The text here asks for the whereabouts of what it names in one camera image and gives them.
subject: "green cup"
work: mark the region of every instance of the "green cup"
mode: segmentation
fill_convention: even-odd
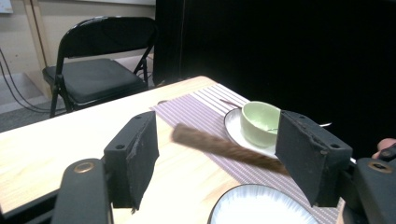
[[[276,143],[280,109],[264,102],[252,101],[242,107],[242,135],[258,147]]]

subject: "brown stick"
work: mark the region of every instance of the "brown stick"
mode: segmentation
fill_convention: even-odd
[[[289,175],[280,160],[240,147],[230,141],[193,129],[185,124],[179,123],[175,127],[172,138],[175,142],[188,147],[255,165],[282,175]]]

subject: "white plate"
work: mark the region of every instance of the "white plate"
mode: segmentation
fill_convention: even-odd
[[[241,147],[245,147],[262,155],[277,159],[277,156],[275,155],[275,145],[270,147],[258,147],[249,143],[244,135],[242,135],[240,123],[241,113],[241,109],[236,108],[229,111],[224,117],[225,130],[230,140]]]
[[[264,185],[241,185],[224,193],[208,224],[315,223],[315,218],[288,195]]]

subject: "cable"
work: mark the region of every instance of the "cable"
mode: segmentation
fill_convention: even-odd
[[[3,65],[2,65],[2,63],[0,62],[0,69],[1,69],[1,72],[2,72],[2,75],[3,75],[3,78],[4,78],[4,81],[6,82],[6,85],[8,86],[8,89],[9,89],[9,91],[11,92],[11,95],[12,95],[12,97],[14,98],[14,100],[15,100],[19,105],[21,105],[22,107],[24,107],[24,108],[26,108],[26,109],[28,109],[28,110],[30,110],[30,111],[33,111],[33,112],[36,112],[36,113],[49,113],[49,112],[50,112],[49,109],[47,109],[47,108],[40,108],[40,107],[38,107],[38,106],[32,105],[32,104],[30,104],[30,103],[23,97],[23,95],[21,94],[21,92],[18,90],[17,85],[15,84],[14,78],[12,77],[11,72],[10,72],[10,70],[9,70],[6,57],[4,56],[4,53],[3,53],[3,51],[1,50],[1,48],[0,48],[0,54],[1,54],[2,58],[3,58],[4,64],[5,64],[5,66],[6,66],[6,69],[7,69],[8,75],[9,75],[9,78],[11,79],[11,82],[12,82],[12,84],[13,84],[15,90],[17,91],[18,95],[22,98],[22,100],[23,100],[26,104],[28,104],[30,107],[27,106],[27,105],[22,104],[22,103],[17,99],[17,97],[15,96],[15,93],[13,92],[11,86],[9,85],[9,83],[8,83],[8,81],[7,81],[6,73],[5,73],[5,71],[4,71]]]

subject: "striped placemat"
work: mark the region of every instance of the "striped placemat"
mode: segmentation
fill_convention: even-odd
[[[222,100],[242,106],[248,99],[238,95],[221,84],[184,95],[174,100],[155,105],[158,116],[175,127],[184,123],[195,129],[228,139],[224,127],[225,114],[235,106],[223,103]],[[262,184],[282,191],[304,206],[319,223],[336,222],[339,208],[311,207],[302,191],[292,178],[279,175],[242,162],[228,160],[210,153],[206,155],[241,184]]]

